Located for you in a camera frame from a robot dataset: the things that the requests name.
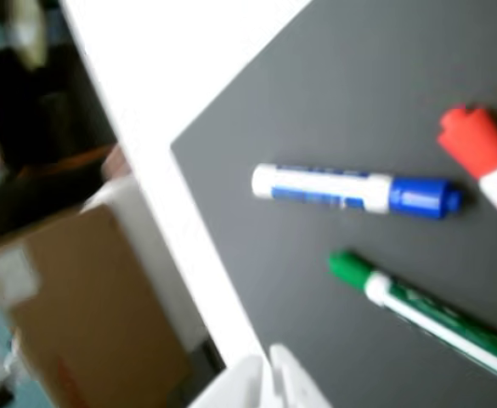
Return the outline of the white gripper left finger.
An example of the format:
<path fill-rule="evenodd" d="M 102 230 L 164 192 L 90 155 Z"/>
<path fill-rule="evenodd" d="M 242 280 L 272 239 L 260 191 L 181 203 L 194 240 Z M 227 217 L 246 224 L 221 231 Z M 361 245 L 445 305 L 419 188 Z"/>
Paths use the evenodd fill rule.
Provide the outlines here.
<path fill-rule="evenodd" d="M 189 407 L 273 407 L 269 380 L 267 359 L 249 355 L 222 371 Z"/>

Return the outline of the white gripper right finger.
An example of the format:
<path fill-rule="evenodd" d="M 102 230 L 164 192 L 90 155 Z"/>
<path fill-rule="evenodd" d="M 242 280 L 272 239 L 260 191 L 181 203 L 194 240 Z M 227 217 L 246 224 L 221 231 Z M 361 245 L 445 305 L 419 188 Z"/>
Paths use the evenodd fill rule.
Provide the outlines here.
<path fill-rule="evenodd" d="M 269 358 L 274 396 L 280 407 L 332 407 L 318 384 L 285 345 L 273 344 L 269 349 Z"/>

